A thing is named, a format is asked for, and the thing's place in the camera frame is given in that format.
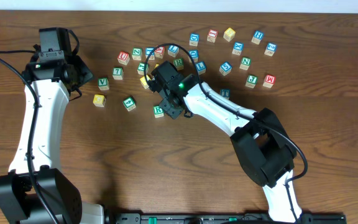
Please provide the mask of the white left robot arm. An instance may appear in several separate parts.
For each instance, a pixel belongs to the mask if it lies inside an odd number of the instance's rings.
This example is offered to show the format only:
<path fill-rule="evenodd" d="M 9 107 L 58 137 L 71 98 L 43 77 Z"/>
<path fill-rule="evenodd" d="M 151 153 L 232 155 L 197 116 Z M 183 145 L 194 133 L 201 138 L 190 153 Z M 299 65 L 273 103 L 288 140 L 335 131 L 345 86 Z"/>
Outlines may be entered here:
<path fill-rule="evenodd" d="M 100 204 L 82 201 L 60 164 L 62 121 L 70 95 L 93 77 L 71 48 L 72 30 L 39 30 L 40 43 L 19 78 L 25 85 L 21 138 L 0 176 L 0 209 L 9 223 L 108 223 Z"/>

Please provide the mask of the yellow C block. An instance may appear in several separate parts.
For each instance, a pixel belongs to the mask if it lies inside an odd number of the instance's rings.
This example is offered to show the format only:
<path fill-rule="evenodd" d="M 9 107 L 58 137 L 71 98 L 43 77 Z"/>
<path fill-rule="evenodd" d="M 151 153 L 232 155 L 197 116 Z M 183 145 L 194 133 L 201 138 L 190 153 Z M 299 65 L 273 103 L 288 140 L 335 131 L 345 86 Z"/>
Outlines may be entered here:
<path fill-rule="evenodd" d="M 142 86 L 143 86 L 145 89 L 148 89 L 148 88 L 149 88 L 149 85 L 148 85 L 148 83 L 147 83 L 148 80 L 150 80 L 150 77 L 149 77 L 148 75 L 142 76 L 142 77 L 140 78 L 140 82 L 141 82 Z"/>

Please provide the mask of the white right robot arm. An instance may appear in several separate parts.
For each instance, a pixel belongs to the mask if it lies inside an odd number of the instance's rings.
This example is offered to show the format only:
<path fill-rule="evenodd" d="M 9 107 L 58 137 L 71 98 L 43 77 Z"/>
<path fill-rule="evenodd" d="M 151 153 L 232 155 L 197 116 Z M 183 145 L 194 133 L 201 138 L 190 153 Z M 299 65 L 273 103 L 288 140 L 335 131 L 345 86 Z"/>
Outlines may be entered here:
<path fill-rule="evenodd" d="M 263 188 L 268 214 L 276 222 L 295 223 L 301 215 L 290 179 L 296 147 L 275 113 L 243 108 L 216 93 L 197 75 L 184 77 L 166 61 L 152 71 L 150 89 L 162 97 L 160 107 L 171 118 L 182 111 L 200 115 L 231 140 L 246 175 Z"/>

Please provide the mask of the blue T block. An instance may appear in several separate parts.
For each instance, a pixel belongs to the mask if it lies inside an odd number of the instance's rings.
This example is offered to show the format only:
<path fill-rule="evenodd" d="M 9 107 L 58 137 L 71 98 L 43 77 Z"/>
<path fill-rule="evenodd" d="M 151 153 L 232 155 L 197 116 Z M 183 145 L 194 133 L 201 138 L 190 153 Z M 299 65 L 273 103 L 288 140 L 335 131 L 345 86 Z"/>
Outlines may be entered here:
<path fill-rule="evenodd" d="M 231 92 L 230 92 L 229 89 L 221 89 L 220 90 L 220 95 L 225 99 L 229 99 L 230 95 L 231 95 Z"/>

